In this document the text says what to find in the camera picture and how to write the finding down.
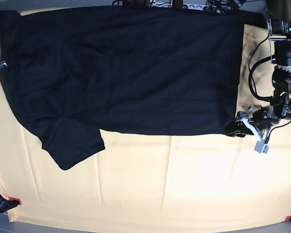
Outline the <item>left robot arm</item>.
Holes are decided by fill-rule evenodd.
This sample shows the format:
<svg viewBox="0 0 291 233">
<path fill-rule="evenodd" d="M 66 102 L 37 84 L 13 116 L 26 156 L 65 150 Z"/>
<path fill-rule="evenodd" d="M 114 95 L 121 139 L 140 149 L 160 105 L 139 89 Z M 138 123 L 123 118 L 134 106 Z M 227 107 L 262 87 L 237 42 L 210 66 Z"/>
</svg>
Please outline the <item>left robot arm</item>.
<svg viewBox="0 0 291 233">
<path fill-rule="evenodd" d="M 248 86 L 254 98 L 268 105 L 252 112 L 251 116 L 239 111 L 235 122 L 226 130 L 226 134 L 232 137 L 253 135 L 257 145 L 262 147 L 267 146 L 271 132 L 279 128 L 282 120 L 291 123 L 291 0 L 268 0 L 266 7 L 267 40 L 274 50 L 269 57 L 248 67 Z M 257 94 L 253 74 L 266 62 L 275 65 L 272 74 L 274 93 L 262 97 Z"/>
</svg>

